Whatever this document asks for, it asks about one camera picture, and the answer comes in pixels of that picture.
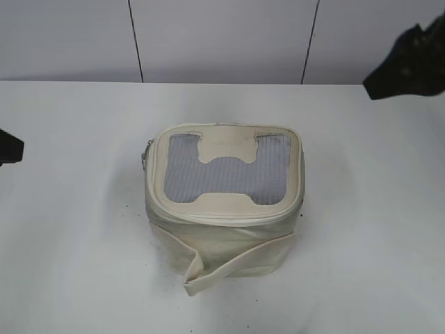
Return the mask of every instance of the cream bag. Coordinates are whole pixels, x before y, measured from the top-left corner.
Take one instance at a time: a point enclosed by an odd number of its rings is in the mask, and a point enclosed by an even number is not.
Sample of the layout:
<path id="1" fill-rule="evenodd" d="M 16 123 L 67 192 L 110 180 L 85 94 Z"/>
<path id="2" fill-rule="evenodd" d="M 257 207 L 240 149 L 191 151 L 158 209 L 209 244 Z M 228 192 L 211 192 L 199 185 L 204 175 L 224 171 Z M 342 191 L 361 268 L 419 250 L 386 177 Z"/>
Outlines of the cream bag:
<path id="1" fill-rule="evenodd" d="M 282 127 L 180 125 L 142 154 L 154 235 L 189 295 L 276 270 L 305 192 L 300 137 Z"/>

